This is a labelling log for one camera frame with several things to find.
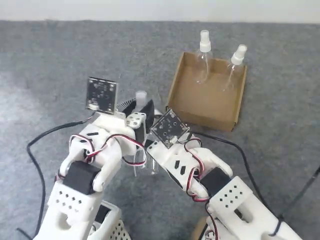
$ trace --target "spray bottle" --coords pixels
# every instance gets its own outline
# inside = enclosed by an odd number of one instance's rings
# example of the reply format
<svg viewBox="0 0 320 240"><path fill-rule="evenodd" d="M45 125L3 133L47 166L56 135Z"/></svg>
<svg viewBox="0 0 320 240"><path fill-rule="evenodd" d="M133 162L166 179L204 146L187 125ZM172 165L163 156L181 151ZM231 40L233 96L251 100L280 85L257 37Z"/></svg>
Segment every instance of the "spray bottle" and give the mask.
<svg viewBox="0 0 320 240"><path fill-rule="evenodd" d="M200 49L196 51L196 76L195 81L198 84L203 84L209 77L210 66L208 59L212 58L211 42L208 30L200 32Z"/></svg>
<svg viewBox="0 0 320 240"><path fill-rule="evenodd" d="M225 75L223 76L223 85L222 91L232 90L235 88L239 79L244 72L243 60L247 51L246 45L239 45L238 49L232 55L230 63L227 66Z"/></svg>

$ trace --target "open cardboard box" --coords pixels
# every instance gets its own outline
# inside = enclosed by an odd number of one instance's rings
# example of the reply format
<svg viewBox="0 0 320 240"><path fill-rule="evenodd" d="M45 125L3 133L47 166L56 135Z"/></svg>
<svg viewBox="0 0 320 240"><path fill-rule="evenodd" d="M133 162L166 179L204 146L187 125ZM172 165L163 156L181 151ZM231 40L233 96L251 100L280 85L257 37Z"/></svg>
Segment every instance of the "open cardboard box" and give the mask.
<svg viewBox="0 0 320 240"><path fill-rule="evenodd" d="M222 74L228 61L209 59L210 73L205 83L196 83L196 55L184 52L179 60L167 106L182 121L216 130L232 131L238 122L245 88L247 66L232 90L222 91Z"/></svg>

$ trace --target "black wire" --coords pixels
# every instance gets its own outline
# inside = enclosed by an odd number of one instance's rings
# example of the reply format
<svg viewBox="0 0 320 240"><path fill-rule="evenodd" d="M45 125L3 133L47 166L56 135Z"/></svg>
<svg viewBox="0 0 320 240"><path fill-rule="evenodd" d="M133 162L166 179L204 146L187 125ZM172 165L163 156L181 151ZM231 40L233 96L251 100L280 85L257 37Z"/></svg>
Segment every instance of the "black wire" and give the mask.
<svg viewBox="0 0 320 240"><path fill-rule="evenodd" d="M45 137L48 134L51 134L51 133L53 133L55 131L58 131L60 129L70 128L70 127L74 127L74 126L86 123L87 121L89 121L93 117L94 114L95 114L95 112L93 112L93 114L90 117L88 117L86 120L65 123L65 124L56 126L56 127L52 128L52 129L50 129L48 131L45 131L45 132L41 133L40 135L38 135L37 137L35 137L26 146L26 151L27 151L29 157L31 158L32 163L36 167L36 170L37 170L37 172L39 174L39 177L40 177L40 180L41 180L41 186L42 186L41 205L40 205L38 221L37 221L37 224L36 224L36 228L35 228L35 231L34 231L34 237L33 238L35 238L37 236L37 234L38 234L38 232L40 230L40 227L41 227L41 221L42 221L42 217L43 217L43 214L44 214L45 201L46 201L46 183L45 183L45 178L44 178L44 175L43 175L43 173L41 171L41 168L40 168L35 156L32 154L30 148L31 148L31 146L33 144L35 144L37 141L39 141L40 139L42 139L43 137ZM30 237L21 228L17 228L16 230L19 231L20 233L22 233L26 238L32 239L32 237Z"/></svg>
<svg viewBox="0 0 320 240"><path fill-rule="evenodd" d="M290 210L293 209L293 207L296 205L296 203L305 195L306 191L310 188L310 186L315 182L317 177L320 174L320 166L315 171L315 173L312 175L312 177L306 182L306 184L303 186L301 191L295 196L295 198L287 205L287 207L282 211L282 213L278 216L278 223L276 225L276 228L274 232L270 235L271 237L274 237L277 235L282 222L284 221L284 216L290 212Z"/></svg>
<svg viewBox="0 0 320 240"><path fill-rule="evenodd" d="M202 133L202 132L192 132L193 134L198 134L198 135L201 135L203 137L206 137L206 138L209 138L209 139L213 139L213 140L217 140L219 142L222 142L222 143L226 143L226 144L229 144L229 145L232 145L234 147L236 147L241 155L242 155L242 158L243 158L243 161L244 161L244 166L245 166L245 169L248 173L248 176L252 182L252 185L257 193L257 195L259 196L261 202L265 205L265 207L272 213L273 211L269 208L269 206L267 205L266 201L264 200L261 192L260 192L260 189L259 187L257 186L256 184L256 181L250 171L250 167L249 167L249 164L248 164L248 161L247 161L247 157L244 153L244 151L242 150L242 148L240 146L238 146L237 144L235 144L234 142L232 141L228 141L226 139L223 139L223 138L219 138L219 137L216 137L216 136L211 136L211 135L208 135L208 134L205 134L205 133ZM304 196L304 194L306 193L306 191L310 188L310 186L315 182L315 180L317 179L317 177L320 175L320 166L318 167L318 169L315 171L315 173L312 175L312 177L306 182L306 184L304 185L304 187L302 188L302 190L296 195L296 197L287 205L287 207L282 211L281 214L278 215L278 223L276 225L276 228L274 230L274 232L272 234L270 234L271 237L274 237L275 235L277 235L280 227L281 227L281 224L282 222L285 220L284 216L290 211L293 209L293 207L296 205L296 203Z"/></svg>
<svg viewBox="0 0 320 240"><path fill-rule="evenodd" d="M252 182L252 185L253 185L253 188L254 190L256 191L256 194L258 195L258 197L260 198L261 202L263 203L263 205L265 205L265 207L271 212L273 213L273 211L270 209L269 205L267 204L267 202L265 201L264 197L262 196L261 192L260 192L260 189L254 179L254 176L252 175L251 173L251 170L250 170L250 167L249 167L249 164L248 164L248 160L247 160L247 157L245 155L245 152L242 150L242 148L240 146L238 146L237 144L235 144L234 142L232 141L228 141L226 139L223 139L223 138L220 138L220 137L216 137L216 136L211 136L211 135L208 135L208 134L205 134L205 133L202 133L202 132L196 132L196 131L193 131L192 132L193 134L198 134L198 135L201 135L203 137L206 137L208 139L212 139L212 140L216 140L216 141L219 141L219 142L222 142L222 143L225 143L225 144L229 144L229 145L232 145L234 146L236 149L239 150L239 152L241 153L242 155L242 158L243 158L243 161L244 161L244 166L245 166L245 169L246 169L246 172L248 173L248 176L250 178L250 181Z"/></svg>

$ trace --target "bottle cap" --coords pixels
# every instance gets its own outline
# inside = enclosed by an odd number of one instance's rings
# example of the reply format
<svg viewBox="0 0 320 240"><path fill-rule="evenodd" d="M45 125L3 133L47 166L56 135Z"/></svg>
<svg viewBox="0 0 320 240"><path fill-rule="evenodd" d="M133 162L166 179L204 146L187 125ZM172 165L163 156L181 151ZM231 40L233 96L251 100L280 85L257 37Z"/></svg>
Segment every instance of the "bottle cap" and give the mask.
<svg viewBox="0 0 320 240"><path fill-rule="evenodd" d="M233 54L232 58L231 58L231 62L234 65L240 65L242 64L242 61L245 58L245 54L247 51L247 46L246 45L239 45L238 49L235 51L235 53Z"/></svg>
<svg viewBox="0 0 320 240"><path fill-rule="evenodd" d="M211 42L208 30L202 30L200 32L200 51L207 53L211 51Z"/></svg>

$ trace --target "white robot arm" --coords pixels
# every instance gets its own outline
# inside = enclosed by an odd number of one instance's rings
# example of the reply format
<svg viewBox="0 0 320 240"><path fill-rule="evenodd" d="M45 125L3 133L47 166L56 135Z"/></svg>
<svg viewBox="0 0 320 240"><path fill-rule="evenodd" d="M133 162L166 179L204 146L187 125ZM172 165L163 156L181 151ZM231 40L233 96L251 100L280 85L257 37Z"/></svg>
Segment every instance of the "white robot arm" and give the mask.
<svg viewBox="0 0 320 240"><path fill-rule="evenodd" d="M112 234L121 212L103 202L103 190L120 169L122 156L134 155L137 151L132 141L136 138L134 128L143 126L145 117L144 113L133 113L127 118L122 113L102 114L80 134L71 137L69 155L59 169L60 178L54 184L35 240L98 240ZM229 165L201 147L198 138L190 136L186 132L178 141L175 139L170 148L154 141L146 150L195 202L207 202L207 210L215 219L218 239L301 240L285 222L276 237L270 236L278 219L238 176L233 177ZM90 153L101 148L95 159L89 160ZM103 227L93 229L101 205L108 209L108 214L103 215L99 223ZM208 217L207 231L210 230L214 231L215 226Z"/></svg>

